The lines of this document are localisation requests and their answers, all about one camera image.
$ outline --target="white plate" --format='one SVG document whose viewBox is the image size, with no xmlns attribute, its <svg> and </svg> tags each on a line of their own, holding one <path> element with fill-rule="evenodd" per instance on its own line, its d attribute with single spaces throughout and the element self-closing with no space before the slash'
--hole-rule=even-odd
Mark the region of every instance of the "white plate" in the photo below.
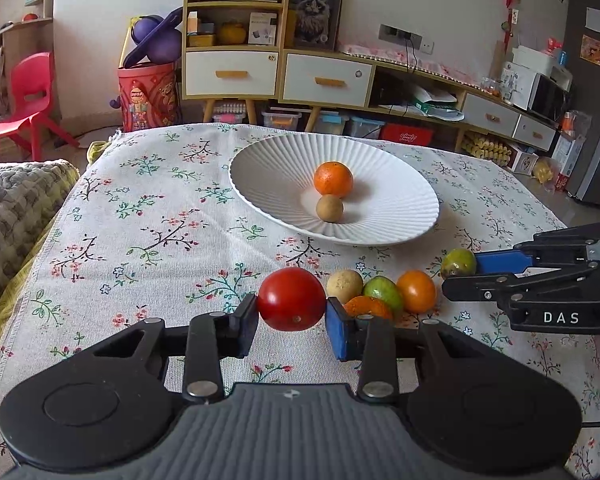
<svg viewBox="0 0 600 480">
<path fill-rule="evenodd" d="M 314 173 L 337 160 L 353 174 L 337 224 L 320 220 Z M 341 136 L 269 137 L 235 155 L 235 192 L 257 212 L 296 232 L 343 245 L 387 246 L 412 240 L 438 219 L 436 192 L 421 174 L 391 153 Z"/>
</svg>

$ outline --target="sticker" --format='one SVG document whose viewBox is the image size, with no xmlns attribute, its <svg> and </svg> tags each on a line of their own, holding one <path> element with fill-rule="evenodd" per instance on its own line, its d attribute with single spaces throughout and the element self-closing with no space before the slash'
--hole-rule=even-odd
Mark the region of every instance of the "sticker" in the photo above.
<svg viewBox="0 0 600 480">
<path fill-rule="evenodd" d="M 580 57 L 585 61 L 600 66 L 600 41 L 583 34 Z"/>
</svg>

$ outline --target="red storage bin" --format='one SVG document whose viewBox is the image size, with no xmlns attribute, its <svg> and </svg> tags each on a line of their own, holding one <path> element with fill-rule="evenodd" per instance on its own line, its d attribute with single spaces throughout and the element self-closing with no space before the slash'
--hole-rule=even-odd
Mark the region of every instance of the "red storage bin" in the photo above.
<svg viewBox="0 0 600 480">
<path fill-rule="evenodd" d="M 405 124 L 386 124 L 380 132 L 382 140 L 400 142 L 401 144 L 413 144 L 415 146 L 428 146 L 433 137 L 433 130 L 429 128 L 418 128 Z"/>
<path fill-rule="evenodd" d="M 124 132 L 175 124 L 178 95 L 173 63 L 119 68 L 118 79 Z"/>
</svg>

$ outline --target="wall socket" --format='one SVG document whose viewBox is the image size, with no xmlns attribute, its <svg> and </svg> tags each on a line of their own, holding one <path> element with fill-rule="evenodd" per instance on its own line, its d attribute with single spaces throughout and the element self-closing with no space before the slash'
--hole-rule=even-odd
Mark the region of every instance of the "wall socket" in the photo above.
<svg viewBox="0 0 600 480">
<path fill-rule="evenodd" d="M 424 54 L 433 54 L 434 43 L 429 38 L 423 38 L 420 44 L 420 51 Z"/>
<path fill-rule="evenodd" d="M 408 30 L 402 30 L 401 28 L 395 28 L 384 24 L 380 25 L 378 40 L 389 41 L 390 43 L 395 43 L 402 47 L 406 44 L 411 46 L 413 43 L 415 50 L 420 50 L 420 45 L 422 44 L 422 36 L 409 32 Z"/>
</svg>

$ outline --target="red plastic chair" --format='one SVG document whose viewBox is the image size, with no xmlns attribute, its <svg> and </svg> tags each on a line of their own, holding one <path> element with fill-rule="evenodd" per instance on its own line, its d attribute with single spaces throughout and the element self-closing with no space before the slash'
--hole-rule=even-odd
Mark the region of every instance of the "red plastic chair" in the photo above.
<svg viewBox="0 0 600 480">
<path fill-rule="evenodd" d="M 9 137 L 31 153 L 31 160 L 38 162 L 42 161 L 40 126 L 46 126 L 70 145 L 78 146 L 78 141 L 48 116 L 52 108 L 53 64 L 53 54 L 40 52 L 23 59 L 13 67 L 11 92 L 15 101 L 15 111 L 7 121 L 0 123 L 0 138 Z M 27 129 L 30 131 L 30 142 L 20 136 L 20 132 Z"/>
</svg>

